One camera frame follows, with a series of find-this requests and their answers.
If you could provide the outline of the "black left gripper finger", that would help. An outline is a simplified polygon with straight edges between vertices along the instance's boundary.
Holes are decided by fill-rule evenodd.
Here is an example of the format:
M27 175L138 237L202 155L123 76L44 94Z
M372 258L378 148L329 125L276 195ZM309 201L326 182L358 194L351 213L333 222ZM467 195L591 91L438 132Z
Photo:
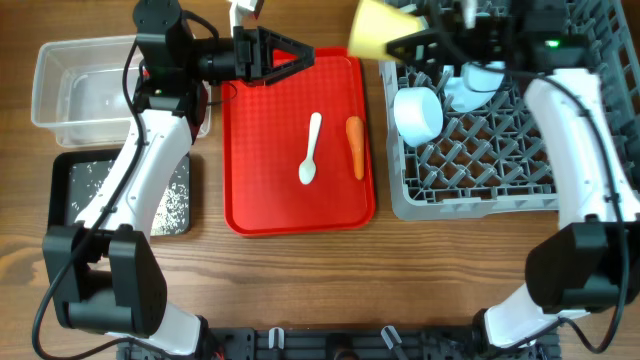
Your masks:
M277 66L263 66L252 75L253 86L268 86L296 75L315 64L315 59L295 59Z
M270 29L260 27L260 37L267 46L267 52L272 55L280 51L294 55L296 58L314 58L315 49L312 46L284 36Z

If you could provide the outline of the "light blue plate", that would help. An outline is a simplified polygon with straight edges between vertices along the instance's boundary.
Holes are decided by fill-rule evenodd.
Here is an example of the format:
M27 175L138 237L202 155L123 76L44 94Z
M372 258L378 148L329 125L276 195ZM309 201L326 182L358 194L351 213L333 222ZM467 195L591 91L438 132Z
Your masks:
M443 74L450 74L444 85L444 95L452 96L453 111L468 113L486 105L499 91L505 74L490 72L465 63L455 73L453 65L446 65Z

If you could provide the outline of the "yellow plastic cup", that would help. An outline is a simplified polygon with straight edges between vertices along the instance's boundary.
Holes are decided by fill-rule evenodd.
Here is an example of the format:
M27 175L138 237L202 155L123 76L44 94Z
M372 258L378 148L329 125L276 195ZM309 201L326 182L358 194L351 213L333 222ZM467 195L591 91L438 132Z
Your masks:
M347 51L352 57L395 61L386 50L393 40L427 28L423 17L405 13L377 0L361 0L356 8Z

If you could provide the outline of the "light blue rice bowl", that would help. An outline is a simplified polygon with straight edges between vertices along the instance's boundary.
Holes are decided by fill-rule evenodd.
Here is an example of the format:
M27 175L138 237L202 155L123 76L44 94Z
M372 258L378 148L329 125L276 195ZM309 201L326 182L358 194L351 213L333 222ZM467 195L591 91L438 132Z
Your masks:
M426 87L400 89L394 97L393 114L399 135L412 147L434 140L443 129L441 102Z

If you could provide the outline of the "orange carrot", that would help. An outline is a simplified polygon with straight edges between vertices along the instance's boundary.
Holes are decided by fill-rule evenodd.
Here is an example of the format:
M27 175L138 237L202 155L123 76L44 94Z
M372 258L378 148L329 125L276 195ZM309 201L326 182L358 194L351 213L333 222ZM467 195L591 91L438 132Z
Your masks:
M358 180L364 178L365 170L365 137L364 122L358 116L351 116L346 121L346 135L350 145L354 176Z

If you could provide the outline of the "white plastic spoon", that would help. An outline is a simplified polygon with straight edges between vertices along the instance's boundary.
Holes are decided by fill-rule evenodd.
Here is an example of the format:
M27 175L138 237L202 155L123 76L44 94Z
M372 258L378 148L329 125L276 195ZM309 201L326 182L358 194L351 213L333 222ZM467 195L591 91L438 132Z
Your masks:
M314 153L319 132L322 124L322 115L314 112L310 117L309 136L306 157L301 162L298 169L299 180L303 185L309 185L316 174L316 164L314 162Z

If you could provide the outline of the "white rice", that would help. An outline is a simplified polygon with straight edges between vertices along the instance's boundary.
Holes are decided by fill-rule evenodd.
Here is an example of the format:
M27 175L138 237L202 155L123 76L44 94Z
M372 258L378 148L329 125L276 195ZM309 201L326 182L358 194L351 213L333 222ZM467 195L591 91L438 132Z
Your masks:
M114 160L81 162L71 166L63 224L71 225L96 196L109 175ZM190 157L176 166L158 205L151 235L180 235L190 228Z

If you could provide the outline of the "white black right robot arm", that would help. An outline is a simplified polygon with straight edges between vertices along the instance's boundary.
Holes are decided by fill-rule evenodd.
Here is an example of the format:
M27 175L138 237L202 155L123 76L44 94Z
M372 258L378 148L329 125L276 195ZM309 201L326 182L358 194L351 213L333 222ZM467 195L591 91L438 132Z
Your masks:
M386 52L434 77L467 64L524 84L521 93L554 180L559 229L528 255L525 282L475 323L485 356L513 352L563 324L637 296L639 202L621 166L591 69L590 41L559 2L521 1L473 29L457 8L432 3L428 20Z

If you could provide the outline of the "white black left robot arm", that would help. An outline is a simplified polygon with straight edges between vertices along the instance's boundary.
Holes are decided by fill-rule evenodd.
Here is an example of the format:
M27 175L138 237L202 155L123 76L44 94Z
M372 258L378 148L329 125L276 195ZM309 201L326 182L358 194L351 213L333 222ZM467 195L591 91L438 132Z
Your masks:
M42 250L49 276L43 307L68 329L105 334L110 345L169 359L220 359L207 321L167 299L149 244L171 176L197 138L211 87L271 85L315 62L314 49L268 29L235 27L195 38L195 13L176 0L141 1L133 52L142 58L125 85L128 138L98 194L68 226L50 227Z

